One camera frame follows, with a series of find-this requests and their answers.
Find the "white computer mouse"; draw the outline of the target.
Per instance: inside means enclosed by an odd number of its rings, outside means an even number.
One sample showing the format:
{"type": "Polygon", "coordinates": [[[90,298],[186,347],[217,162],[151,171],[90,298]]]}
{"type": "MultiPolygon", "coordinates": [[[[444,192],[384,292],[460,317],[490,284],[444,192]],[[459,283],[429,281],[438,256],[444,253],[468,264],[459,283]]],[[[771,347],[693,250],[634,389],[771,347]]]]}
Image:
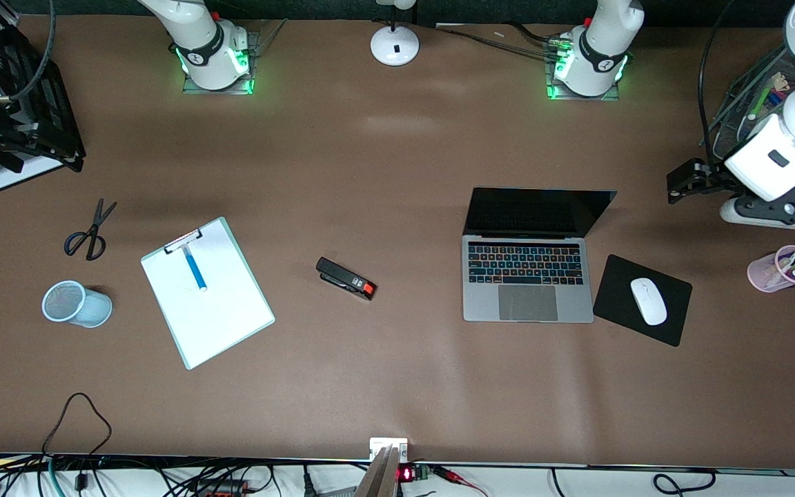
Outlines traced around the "white computer mouse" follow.
{"type": "Polygon", "coordinates": [[[667,307],[656,283],[639,277],[630,282],[632,297],[643,321],[647,325],[660,325],[667,320],[667,307]]]}

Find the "white round lamp base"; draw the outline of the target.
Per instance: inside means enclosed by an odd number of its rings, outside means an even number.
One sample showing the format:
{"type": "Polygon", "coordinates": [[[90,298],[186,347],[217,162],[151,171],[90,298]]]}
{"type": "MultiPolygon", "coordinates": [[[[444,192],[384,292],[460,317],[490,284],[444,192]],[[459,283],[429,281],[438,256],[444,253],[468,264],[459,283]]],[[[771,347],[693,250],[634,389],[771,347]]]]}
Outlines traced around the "white round lamp base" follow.
{"type": "Polygon", "coordinates": [[[373,34],[370,50],[373,58],[382,65],[398,67],[413,61],[420,50],[420,40],[408,26],[400,24],[401,10],[414,12],[418,0],[375,0],[389,9],[389,20],[373,34]]]}

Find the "blue marker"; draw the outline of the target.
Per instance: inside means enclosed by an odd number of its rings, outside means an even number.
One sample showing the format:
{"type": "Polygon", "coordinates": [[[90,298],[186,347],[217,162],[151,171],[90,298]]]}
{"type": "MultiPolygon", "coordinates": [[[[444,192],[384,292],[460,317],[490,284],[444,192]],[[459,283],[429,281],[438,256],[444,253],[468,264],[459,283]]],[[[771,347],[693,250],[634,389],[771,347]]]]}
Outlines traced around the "blue marker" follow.
{"type": "Polygon", "coordinates": [[[192,275],[193,275],[193,279],[195,279],[196,286],[202,292],[207,291],[207,289],[208,289],[207,282],[205,281],[205,279],[203,277],[203,274],[202,274],[202,271],[201,271],[201,267],[199,267],[199,265],[197,264],[197,261],[195,259],[195,255],[193,255],[193,253],[190,252],[189,245],[183,246],[183,248],[181,248],[181,251],[185,255],[186,263],[189,266],[190,273],[192,273],[192,275]]]}

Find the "black mouse pad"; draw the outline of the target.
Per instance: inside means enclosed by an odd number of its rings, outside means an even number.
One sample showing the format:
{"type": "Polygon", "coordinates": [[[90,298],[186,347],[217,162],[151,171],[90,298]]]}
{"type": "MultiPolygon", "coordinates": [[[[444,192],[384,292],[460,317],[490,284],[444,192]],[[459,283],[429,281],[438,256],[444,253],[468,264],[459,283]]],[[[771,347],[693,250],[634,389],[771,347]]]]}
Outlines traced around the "black mouse pad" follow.
{"type": "Polygon", "coordinates": [[[607,258],[605,272],[600,279],[593,313],[596,317],[637,331],[657,342],[678,347],[692,293],[693,286],[687,281],[611,254],[607,258]],[[660,325],[644,323],[630,289],[630,282],[639,277],[653,280],[662,293],[667,307],[665,323],[660,325]]]}

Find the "blue mesh pen cup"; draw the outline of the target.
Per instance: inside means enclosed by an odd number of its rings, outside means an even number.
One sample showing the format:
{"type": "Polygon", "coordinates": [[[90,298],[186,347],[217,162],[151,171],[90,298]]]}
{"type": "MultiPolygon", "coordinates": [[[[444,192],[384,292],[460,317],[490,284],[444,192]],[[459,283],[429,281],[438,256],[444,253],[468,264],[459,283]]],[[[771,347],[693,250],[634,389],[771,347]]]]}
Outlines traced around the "blue mesh pen cup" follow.
{"type": "Polygon", "coordinates": [[[107,295],[88,289],[75,280],[56,283],[44,293],[42,315],[54,323],[100,327],[111,316],[113,304],[107,295]]]}

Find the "pink pen cup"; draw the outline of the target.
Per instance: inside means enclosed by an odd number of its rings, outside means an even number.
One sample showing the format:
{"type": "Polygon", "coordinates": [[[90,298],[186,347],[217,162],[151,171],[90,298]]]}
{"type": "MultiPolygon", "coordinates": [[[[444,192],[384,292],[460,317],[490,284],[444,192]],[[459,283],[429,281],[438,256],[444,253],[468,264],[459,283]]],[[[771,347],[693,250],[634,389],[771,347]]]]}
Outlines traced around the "pink pen cup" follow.
{"type": "Polygon", "coordinates": [[[783,270],[788,264],[785,260],[794,252],[795,245],[786,245],[753,261],[747,267],[750,284],[763,293],[795,287],[795,269],[783,270]]]}

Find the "black red stapler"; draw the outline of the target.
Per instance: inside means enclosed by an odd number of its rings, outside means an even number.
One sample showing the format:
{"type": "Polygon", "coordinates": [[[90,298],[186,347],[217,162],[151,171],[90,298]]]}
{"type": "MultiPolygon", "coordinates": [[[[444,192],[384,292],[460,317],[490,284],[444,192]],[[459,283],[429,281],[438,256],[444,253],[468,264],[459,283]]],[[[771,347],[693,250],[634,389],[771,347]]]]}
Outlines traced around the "black red stapler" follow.
{"type": "Polygon", "coordinates": [[[318,271],[321,280],[366,301],[371,301],[375,295],[377,286],[374,283],[328,258],[321,257],[315,265],[315,270],[318,271]]]}

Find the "black scissors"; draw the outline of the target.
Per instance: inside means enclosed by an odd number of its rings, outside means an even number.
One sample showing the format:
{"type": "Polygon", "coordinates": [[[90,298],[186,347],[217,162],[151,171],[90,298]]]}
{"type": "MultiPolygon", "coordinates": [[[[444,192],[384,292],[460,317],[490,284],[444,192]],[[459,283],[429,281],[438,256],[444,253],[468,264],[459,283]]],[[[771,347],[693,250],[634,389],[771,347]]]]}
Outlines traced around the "black scissors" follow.
{"type": "Polygon", "coordinates": [[[95,208],[94,217],[91,225],[84,231],[79,231],[69,235],[63,243],[63,251],[72,257],[86,245],[85,261],[95,261],[106,251],[106,240],[100,236],[100,227],[107,220],[108,216],[114,211],[118,203],[113,202],[104,210],[104,198],[100,198],[95,208]]]}

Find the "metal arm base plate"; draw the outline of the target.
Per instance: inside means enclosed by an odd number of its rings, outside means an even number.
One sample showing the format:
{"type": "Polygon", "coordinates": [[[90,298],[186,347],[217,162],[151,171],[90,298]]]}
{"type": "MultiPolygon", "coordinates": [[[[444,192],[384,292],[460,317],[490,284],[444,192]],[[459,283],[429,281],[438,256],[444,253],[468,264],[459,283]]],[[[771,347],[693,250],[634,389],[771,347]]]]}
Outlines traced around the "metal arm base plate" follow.
{"type": "Polygon", "coordinates": [[[606,70],[591,65],[577,56],[570,34],[549,40],[544,62],[546,91],[551,100],[616,101],[618,82],[622,78],[629,55],[605,60],[606,70]]]}
{"type": "Polygon", "coordinates": [[[255,91],[258,32],[231,26],[224,32],[217,50],[209,51],[205,65],[202,55],[174,47],[185,73],[185,95],[251,95],[255,91]]]}

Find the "silver laptop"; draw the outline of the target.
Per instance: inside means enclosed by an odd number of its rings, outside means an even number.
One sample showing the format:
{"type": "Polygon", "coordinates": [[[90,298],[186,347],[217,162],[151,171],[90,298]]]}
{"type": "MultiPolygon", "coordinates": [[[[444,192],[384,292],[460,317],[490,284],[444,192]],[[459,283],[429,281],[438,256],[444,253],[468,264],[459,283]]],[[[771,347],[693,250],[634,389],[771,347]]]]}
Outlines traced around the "silver laptop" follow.
{"type": "Polygon", "coordinates": [[[586,236],[615,197],[476,186],[462,233],[464,320],[592,323],[586,236]]]}

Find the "black stacked document tray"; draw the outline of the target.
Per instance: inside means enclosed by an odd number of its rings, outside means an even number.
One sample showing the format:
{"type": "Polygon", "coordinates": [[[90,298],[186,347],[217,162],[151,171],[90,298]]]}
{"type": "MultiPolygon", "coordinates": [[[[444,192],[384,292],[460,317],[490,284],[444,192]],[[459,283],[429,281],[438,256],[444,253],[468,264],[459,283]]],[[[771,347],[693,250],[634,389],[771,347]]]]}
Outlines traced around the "black stacked document tray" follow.
{"type": "Polygon", "coordinates": [[[36,48],[19,27],[20,16],[0,0],[0,137],[7,125],[6,111],[25,111],[44,119],[50,128],[41,139],[26,139],[21,173],[0,166],[0,191],[61,168],[80,172],[86,151],[66,85],[51,59],[56,39],[54,2],[48,3],[48,31],[43,48],[36,48]]]}

